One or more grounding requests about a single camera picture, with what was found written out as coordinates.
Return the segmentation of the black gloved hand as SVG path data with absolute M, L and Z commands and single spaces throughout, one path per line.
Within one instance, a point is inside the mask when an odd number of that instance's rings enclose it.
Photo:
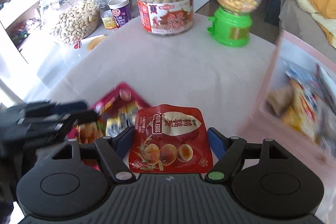
M 36 150 L 1 157 L 1 223 L 9 223 L 17 201 L 18 181 L 35 165 Z

